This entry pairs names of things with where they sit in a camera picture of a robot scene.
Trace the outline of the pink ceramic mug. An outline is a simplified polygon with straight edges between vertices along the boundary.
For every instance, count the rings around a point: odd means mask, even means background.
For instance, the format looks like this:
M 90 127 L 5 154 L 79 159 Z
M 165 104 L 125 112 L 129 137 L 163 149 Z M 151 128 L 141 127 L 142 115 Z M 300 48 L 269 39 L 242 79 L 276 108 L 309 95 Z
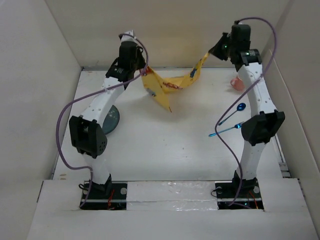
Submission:
M 245 89 L 243 81 L 238 76 L 230 81 L 230 85 L 239 92 L 242 92 Z

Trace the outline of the yellow car-print placemat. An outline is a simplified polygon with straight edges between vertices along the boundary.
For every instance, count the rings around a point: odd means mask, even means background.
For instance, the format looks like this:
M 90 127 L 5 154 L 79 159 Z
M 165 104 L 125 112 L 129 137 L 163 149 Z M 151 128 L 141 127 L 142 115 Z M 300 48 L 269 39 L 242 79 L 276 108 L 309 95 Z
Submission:
M 169 93 L 183 90 L 195 83 L 201 76 L 201 69 L 209 57 L 207 52 L 192 68 L 183 76 L 161 77 L 151 67 L 147 67 L 146 72 L 141 76 L 144 89 L 160 104 L 164 109 L 172 112 L 168 98 Z

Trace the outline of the teal ceramic plate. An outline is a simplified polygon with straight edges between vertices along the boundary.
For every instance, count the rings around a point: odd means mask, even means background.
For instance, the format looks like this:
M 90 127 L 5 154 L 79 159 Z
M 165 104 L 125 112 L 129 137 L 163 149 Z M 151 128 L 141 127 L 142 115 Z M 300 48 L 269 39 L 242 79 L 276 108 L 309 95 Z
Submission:
M 118 126 L 119 122 L 120 122 L 120 112 L 115 105 L 112 105 L 101 127 L 103 133 L 105 135 L 108 135 L 111 132 L 113 132 Z

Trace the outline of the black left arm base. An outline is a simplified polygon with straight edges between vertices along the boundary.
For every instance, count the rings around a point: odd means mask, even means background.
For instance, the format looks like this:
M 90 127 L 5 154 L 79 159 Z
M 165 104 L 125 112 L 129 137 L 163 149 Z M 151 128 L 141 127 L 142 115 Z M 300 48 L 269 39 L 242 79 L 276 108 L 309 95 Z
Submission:
M 128 183 L 115 181 L 107 195 L 94 189 L 90 190 L 87 201 L 81 210 L 122 211 L 127 209 Z

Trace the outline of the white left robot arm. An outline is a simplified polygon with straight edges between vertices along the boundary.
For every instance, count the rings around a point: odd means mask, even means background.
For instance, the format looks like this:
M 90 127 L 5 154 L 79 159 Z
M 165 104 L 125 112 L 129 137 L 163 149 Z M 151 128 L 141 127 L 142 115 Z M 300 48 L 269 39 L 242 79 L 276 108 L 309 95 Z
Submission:
M 126 31 L 119 38 L 119 54 L 105 75 L 103 92 L 92 100 L 80 116 L 72 116 L 69 120 L 71 144 L 91 167 L 92 188 L 103 199 L 112 191 L 112 177 L 104 156 L 108 140 L 103 123 L 116 99 L 135 78 L 135 72 L 146 66 L 142 47 L 138 45 L 134 31 Z

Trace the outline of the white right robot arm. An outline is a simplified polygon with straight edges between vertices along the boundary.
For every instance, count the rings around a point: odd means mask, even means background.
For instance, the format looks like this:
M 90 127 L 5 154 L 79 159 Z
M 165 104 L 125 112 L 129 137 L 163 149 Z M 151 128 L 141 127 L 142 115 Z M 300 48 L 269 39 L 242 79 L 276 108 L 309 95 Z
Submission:
M 269 95 L 260 53 L 250 45 L 251 27 L 236 21 L 231 31 L 224 32 L 209 51 L 220 60 L 230 60 L 235 66 L 250 105 L 251 117 L 240 128 L 244 140 L 240 165 L 227 186 L 237 197 L 243 197 L 255 187 L 262 152 L 285 120 L 284 112 L 277 110 Z

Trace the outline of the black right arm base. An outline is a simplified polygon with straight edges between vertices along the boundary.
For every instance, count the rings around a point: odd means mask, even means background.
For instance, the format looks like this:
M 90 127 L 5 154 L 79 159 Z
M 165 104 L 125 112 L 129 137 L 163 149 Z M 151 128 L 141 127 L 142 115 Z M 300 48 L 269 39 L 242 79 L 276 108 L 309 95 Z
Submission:
M 211 196 L 216 198 L 218 210 L 263 210 L 264 204 L 259 183 L 256 181 L 253 186 L 241 187 L 236 195 L 238 186 L 231 181 L 216 181 L 215 189 Z

